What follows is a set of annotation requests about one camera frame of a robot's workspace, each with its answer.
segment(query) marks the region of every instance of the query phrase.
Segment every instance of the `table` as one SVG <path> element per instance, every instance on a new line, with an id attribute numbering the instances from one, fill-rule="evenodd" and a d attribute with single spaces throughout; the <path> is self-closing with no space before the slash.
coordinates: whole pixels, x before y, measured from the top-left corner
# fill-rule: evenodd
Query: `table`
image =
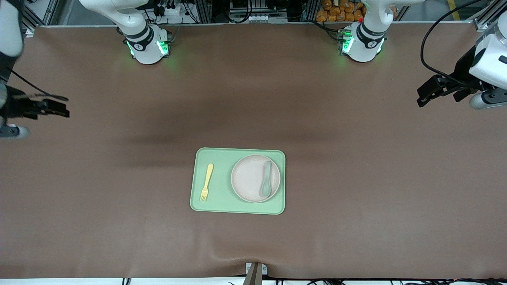
<path id="1" fill-rule="evenodd" d="M 182 27 L 141 65 L 114 28 L 38 28 L 15 70 L 69 119 L 0 142 L 0 277 L 484 278 L 507 273 L 507 111 L 420 109 L 429 24 L 395 24 L 370 63 L 309 24 Z M 442 24 L 450 72 L 473 24 Z M 30 91 L 16 78 L 11 85 Z M 192 211 L 201 147 L 282 150 L 279 216 Z"/>

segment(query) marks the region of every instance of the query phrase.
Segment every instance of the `yellow fork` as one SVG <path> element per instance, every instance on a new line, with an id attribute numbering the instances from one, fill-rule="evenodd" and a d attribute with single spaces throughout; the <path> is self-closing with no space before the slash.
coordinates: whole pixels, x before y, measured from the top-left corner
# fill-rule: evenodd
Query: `yellow fork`
<path id="1" fill-rule="evenodd" d="M 208 164 L 208 170 L 206 171 L 206 181 L 204 181 L 204 188 L 201 191 L 201 201 L 206 201 L 208 198 L 208 184 L 213 172 L 213 163 Z"/>

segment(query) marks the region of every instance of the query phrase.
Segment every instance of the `brown mat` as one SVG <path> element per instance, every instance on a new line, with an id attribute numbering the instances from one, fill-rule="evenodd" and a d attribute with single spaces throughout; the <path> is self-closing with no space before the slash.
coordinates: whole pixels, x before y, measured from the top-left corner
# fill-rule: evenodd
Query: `brown mat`
<path id="1" fill-rule="evenodd" d="M 370 63 L 313 25 L 183 27 L 143 66 L 113 28 L 38 28 L 15 70 L 71 118 L 2 141 L 0 277 L 506 277 L 507 109 L 417 106 L 429 25 L 397 24 Z M 443 24 L 450 72 L 479 34 Z M 18 79 L 11 84 L 31 90 Z M 279 216 L 192 211 L 201 147 L 278 149 Z"/>

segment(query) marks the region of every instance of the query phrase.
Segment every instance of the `green led light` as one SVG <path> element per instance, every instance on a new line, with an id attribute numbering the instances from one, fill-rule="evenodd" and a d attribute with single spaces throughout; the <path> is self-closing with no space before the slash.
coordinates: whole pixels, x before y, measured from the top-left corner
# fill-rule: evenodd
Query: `green led light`
<path id="1" fill-rule="evenodd" d="M 130 54 L 131 54 L 132 56 L 134 56 L 134 51 L 132 50 L 132 47 L 130 46 L 130 43 L 129 43 L 129 42 L 127 42 L 127 46 L 128 46 L 128 48 L 129 48 L 129 50 L 130 50 Z"/>
<path id="2" fill-rule="evenodd" d="M 382 44 L 384 43 L 384 39 L 379 43 L 379 49 L 377 50 L 377 53 L 379 53 L 382 50 Z"/>
<path id="3" fill-rule="evenodd" d="M 343 52 L 349 52 L 350 47 L 352 46 L 353 43 L 354 43 L 354 37 L 350 36 L 349 39 L 346 40 L 345 43 L 343 44 Z"/>
<path id="4" fill-rule="evenodd" d="M 167 44 L 164 42 L 157 41 L 157 46 L 162 54 L 167 54 Z"/>

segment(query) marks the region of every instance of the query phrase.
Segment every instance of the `wire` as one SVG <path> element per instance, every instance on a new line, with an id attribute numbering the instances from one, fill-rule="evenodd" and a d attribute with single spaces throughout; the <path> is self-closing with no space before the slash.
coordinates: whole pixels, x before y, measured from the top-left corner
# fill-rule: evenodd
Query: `wire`
<path id="1" fill-rule="evenodd" d="M 182 27 L 182 24 L 183 24 L 183 17 L 182 17 L 182 22 L 178 25 L 178 29 L 176 30 L 176 33 L 174 34 L 174 36 L 172 37 L 171 39 L 171 43 L 174 42 L 176 40 L 176 36 L 178 35 L 179 33 L 179 28 Z"/>
<path id="2" fill-rule="evenodd" d="M 231 18 L 227 15 L 227 13 L 226 13 L 226 9 L 225 9 L 225 7 L 227 6 L 227 5 L 226 5 L 226 3 L 227 3 L 227 2 L 228 2 L 227 0 L 225 0 L 225 1 L 223 2 L 222 12 L 223 12 L 223 14 L 224 14 L 225 18 L 226 18 L 229 22 L 231 22 L 231 23 L 235 23 L 235 24 L 241 24 L 241 23 L 244 23 L 245 21 L 247 21 L 247 20 L 250 18 L 250 16 L 252 15 L 252 12 L 254 11 L 254 4 L 253 4 L 252 0 L 249 0 L 248 2 L 249 2 L 249 4 L 250 4 L 250 12 L 248 12 L 248 4 L 246 4 L 246 15 L 245 15 L 245 17 L 243 18 L 243 20 L 241 20 L 241 21 L 239 21 L 239 22 L 236 22 L 235 20 L 231 19 Z"/>
<path id="3" fill-rule="evenodd" d="M 197 17 L 194 15 L 194 12 L 192 12 L 192 9 L 190 9 L 190 5 L 187 0 L 183 0 L 183 6 L 185 6 L 185 10 L 189 12 L 190 18 L 192 18 L 196 24 L 199 24 L 199 21 L 197 21 Z"/>
<path id="4" fill-rule="evenodd" d="M 324 22 L 322 22 L 322 26 L 324 27 L 325 32 L 326 32 L 326 33 L 328 33 L 328 35 L 329 35 L 329 37 L 330 37 L 331 39 L 333 39 L 333 40 L 335 40 L 335 41 L 337 41 L 337 42 L 339 42 L 339 41 L 340 41 L 340 39 L 339 39 L 339 38 L 337 38 L 337 37 L 333 36 L 333 35 L 331 34 L 331 32 L 328 30 L 328 28 L 326 28 L 326 27 L 325 27 Z"/>
<path id="5" fill-rule="evenodd" d="M 437 21 L 436 21 L 436 22 L 435 22 L 435 23 L 434 23 L 434 24 L 433 24 L 433 25 L 429 28 L 428 32 L 426 33 L 426 35 L 425 35 L 425 36 L 424 36 L 424 38 L 422 39 L 422 43 L 421 43 L 421 62 L 422 62 L 422 65 L 424 65 L 424 67 L 426 67 L 427 69 L 429 69 L 429 70 L 433 71 L 434 73 L 439 74 L 439 75 L 441 75 L 441 76 L 443 76 L 443 77 L 445 77 L 445 78 L 447 78 L 447 79 L 449 79 L 449 80 L 451 80 L 451 81 L 454 81 L 455 83 L 457 83 L 457 84 L 459 84 L 459 85 L 461 85 L 461 86 L 463 86 L 463 87 L 466 87 L 466 88 L 468 88 L 468 87 L 469 87 L 469 85 L 467 85 L 466 83 L 461 82 L 461 81 L 459 81 L 459 80 L 457 80 L 457 79 L 453 78 L 453 77 L 452 77 L 452 76 L 450 76 L 449 74 L 446 74 L 446 73 L 444 73 L 444 72 L 442 72 L 442 71 L 440 71 L 440 70 L 438 70 L 438 69 L 436 69 L 436 68 L 433 68 L 433 67 L 429 66 L 429 65 L 426 63 L 426 61 L 424 61 L 424 45 L 426 44 L 426 40 L 428 39 L 429 34 L 433 31 L 433 29 L 435 29 L 435 27 L 436 27 L 436 26 L 437 26 L 437 25 L 438 25 L 438 24 L 439 24 L 439 23 L 440 23 L 443 19 L 445 19 L 447 16 L 451 15 L 452 13 L 454 13 L 454 12 L 456 12 L 456 11 L 458 11 L 458 10 L 462 9 L 462 8 L 468 7 L 468 6 L 472 5 L 472 4 L 475 4 L 475 3 L 480 2 L 480 1 L 482 1 L 482 0 L 472 0 L 472 1 L 468 2 L 468 3 L 465 3 L 465 4 L 461 5 L 461 6 L 458 6 L 458 7 L 454 8 L 454 9 L 452 9 L 451 11 L 449 11 L 449 12 L 445 13 L 442 17 L 440 17 L 440 19 L 438 19 L 438 20 L 437 20 Z"/>
<path id="6" fill-rule="evenodd" d="M 148 22 L 150 24 L 155 24 L 155 20 L 153 20 L 153 18 L 151 18 L 149 15 L 148 15 L 148 12 L 146 11 L 146 8 L 143 8 L 144 10 L 144 13 L 146 14 L 146 17 L 148 17 Z"/>
<path id="7" fill-rule="evenodd" d="M 52 98 L 55 98 L 55 99 L 58 99 L 58 100 L 62 100 L 62 101 L 68 101 L 68 98 L 67 97 L 63 97 L 63 96 L 59 96 L 59 95 L 52 95 L 52 94 L 49 94 L 48 92 L 42 90 L 41 88 L 35 86 L 34 84 L 32 84 L 32 82 L 26 80 L 23 76 L 19 75 L 17 72 L 15 72 L 14 70 L 8 68 L 7 66 L 5 66 L 5 68 L 10 71 L 12 74 L 14 74 L 15 76 L 17 76 L 19 79 L 23 80 L 26 84 L 30 85 L 31 87 L 35 88 L 37 91 L 39 92 L 42 92 L 44 94 L 44 96 L 47 96 L 47 97 L 52 97 Z"/>

